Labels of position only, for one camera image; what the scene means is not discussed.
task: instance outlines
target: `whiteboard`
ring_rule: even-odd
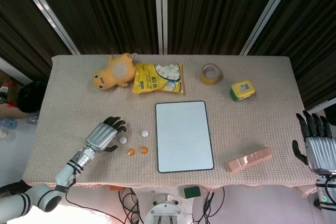
[[[160,173],[214,168],[205,102],[156,105]]]

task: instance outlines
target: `table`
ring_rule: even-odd
[[[314,175],[297,160],[291,142],[304,144],[296,113],[303,105],[288,57],[223,55],[133,55],[136,62],[166,65],[183,63],[185,94],[151,92],[133,94],[132,86],[107,91],[95,88],[92,75],[106,66],[108,55],[61,55],[53,67],[43,101],[33,150],[24,173],[29,184],[53,184],[54,176],[85,145],[95,126],[108,116],[127,122],[128,141],[111,153],[97,154],[77,179],[80,185],[113,184],[128,187],[202,185],[310,186]],[[201,67],[214,63],[223,71],[212,86],[200,82]],[[234,102],[233,82],[249,79],[256,94]],[[207,106],[215,168],[213,170],[160,174],[158,172],[155,104],[203,100]],[[149,136],[143,138],[146,129]],[[119,135],[113,140],[116,144]],[[225,161],[264,145],[274,156],[261,164],[229,174]],[[140,148],[149,148],[141,154]],[[129,148],[136,149],[128,156]]]

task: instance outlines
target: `black cable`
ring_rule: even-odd
[[[332,180],[333,178],[336,178],[336,175],[334,175],[334,176],[330,176],[329,178],[327,178],[327,180],[326,180],[325,183],[324,183],[324,189],[326,190],[325,192],[327,193],[329,199],[330,199],[330,200],[335,204],[335,206],[336,206],[336,201],[331,197],[331,195],[330,195],[330,193],[329,193],[329,191],[328,191],[328,182],[329,182],[330,180]]]
[[[125,205],[125,199],[126,199],[126,197],[127,196],[129,196],[129,195],[134,195],[134,196],[136,196],[136,194],[135,194],[135,192],[133,191],[133,189],[132,188],[130,188],[130,193],[127,193],[127,194],[125,194],[124,196],[123,196],[123,198],[121,199],[121,194],[120,194],[120,192],[118,192],[118,196],[119,196],[119,200],[120,200],[120,203],[121,203],[121,205],[122,205],[122,208],[123,208],[123,210],[124,210],[124,213],[126,214],[126,220],[128,219],[128,221],[129,221],[129,223],[130,224],[138,224],[139,223],[139,220],[141,220],[142,221],[142,219],[141,219],[141,216],[140,216],[140,208],[139,208],[139,201],[138,201],[138,199],[136,199],[136,203],[134,204],[134,206],[131,208],[131,209],[129,209],[126,205]],[[139,217],[139,219],[134,223],[133,222],[133,219],[132,219],[132,216],[133,215],[138,215],[138,217]]]
[[[139,207],[139,201],[138,201],[138,198],[136,198],[136,203],[137,203],[137,209],[138,209],[138,216],[139,216],[139,219],[141,220],[142,223],[145,223],[142,219],[141,219],[141,216],[140,216],[140,207]]]
[[[224,190],[224,187],[222,187],[222,189],[223,189],[223,199],[222,199],[222,203],[221,203],[221,205],[219,206],[218,210],[217,210],[213,215],[209,215],[209,217],[215,216],[215,215],[219,212],[219,210],[222,208],[222,206],[223,206],[224,199],[225,199],[225,190]]]
[[[201,216],[201,218],[199,220],[194,220],[193,219],[193,222],[191,222],[190,224],[199,224],[203,219],[205,220],[205,224],[211,224],[210,221],[209,221],[209,218],[215,216],[219,210],[222,208],[223,206],[223,203],[224,203],[224,199],[225,199],[225,189],[222,187],[223,189],[223,199],[222,199],[222,203],[221,205],[219,206],[219,208],[215,211],[214,214],[211,214],[211,203],[212,203],[212,200],[214,198],[214,195],[215,193],[211,193],[208,192],[207,196],[206,196],[206,199],[204,201],[204,205],[203,205],[203,214]]]
[[[100,211],[100,210],[98,210],[98,209],[94,209],[94,208],[91,208],[91,207],[84,207],[84,206],[81,206],[80,204],[77,204],[77,203],[74,203],[74,202],[68,200],[68,197],[67,197],[67,196],[68,196],[68,194],[65,194],[65,200],[67,201],[67,203],[70,203],[70,204],[72,204],[72,205],[75,205],[75,206],[80,207],[80,208],[83,208],[83,209],[89,209],[89,210],[92,210],[92,211],[100,212],[100,213],[102,213],[102,214],[105,214],[105,215],[108,215],[108,216],[112,217],[113,219],[116,219],[117,221],[119,221],[119,222],[122,223],[122,224],[125,224],[124,221],[118,219],[116,216],[113,216],[113,215],[111,215],[111,214],[108,214],[107,212]]]
[[[129,217],[130,213],[134,214],[134,213],[132,212],[132,210],[133,210],[134,207],[136,207],[136,204],[134,204],[134,206],[131,208],[131,211],[129,211],[128,214],[126,214],[126,211],[125,211],[125,209],[123,208],[123,209],[124,209],[124,212],[125,212],[125,214],[126,214],[126,218],[125,218],[124,224],[126,223],[126,220],[127,220],[127,219],[128,219],[128,221],[129,221],[131,224],[134,224],[133,221],[132,221],[132,215],[131,215],[131,219],[130,219],[130,217]]]

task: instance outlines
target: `pink pencil case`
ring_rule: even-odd
[[[234,157],[225,162],[226,168],[230,173],[237,172],[251,165],[258,164],[270,159],[273,156],[268,146]]]

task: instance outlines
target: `plastic bag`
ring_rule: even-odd
[[[183,94],[182,63],[160,66],[137,63],[133,93],[144,93],[155,90]]]

